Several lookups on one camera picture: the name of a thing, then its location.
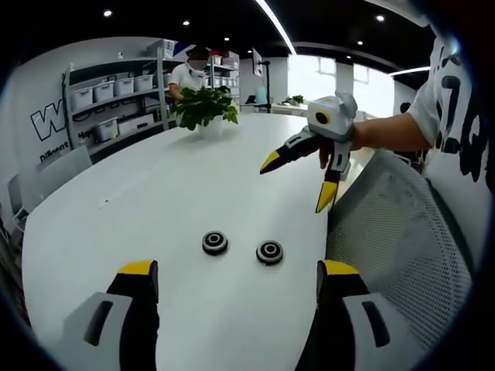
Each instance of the gray chair back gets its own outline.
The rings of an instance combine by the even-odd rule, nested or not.
[[[405,318],[423,351],[461,308],[473,272],[442,200],[388,151],[377,151],[330,213],[326,258],[355,267],[370,293]]]
[[[58,158],[38,175],[39,191],[43,198],[54,193],[72,178],[91,167],[90,156],[85,146],[78,147]]]

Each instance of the hand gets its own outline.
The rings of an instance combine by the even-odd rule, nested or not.
[[[361,123],[354,124],[350,140],[353,142],[353,145],[350,148],[351,151],[358,151],[365,146],[366,139],[364,135],[364,126],[361,125]],[[324,145],[319,149],[319,167],[321,169],[326,168],[331,151],[332,148],[329,145]]]

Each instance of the black bearing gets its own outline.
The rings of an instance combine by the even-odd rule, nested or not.
[[[280,263],[284,257],[282,245],[276,241],[265,241],[256,249],[256,258],[266,265]]]
[[[228,248],[228,240],[225,235],[217,230],[208,232],[203,236],[203,250],[209,255],[218,255]]]

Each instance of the potted plant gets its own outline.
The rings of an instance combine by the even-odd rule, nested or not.
[[[292,106],[299,106],[304,103],[304,97],[302,95],[295,95],[294,97],[287,97],[287,99],[282,103],[289,103]]]
[[[198,91],[184,88],[184,99],[178,100],[171,107],[177,114],[179,126],[194,130],[199,128],[207,138],[220,136],[222,121],[238,124],[237,109],[232,105],[232,98],[219,90]]]

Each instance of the window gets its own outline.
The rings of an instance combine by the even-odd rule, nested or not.
[[[386,73],[355,64],[353,95],[360,111],[375,117],[394,114],[394,79]]]
[[[318,56],[288,58],[288,95],[305,100],[335,95],[335,60]]]

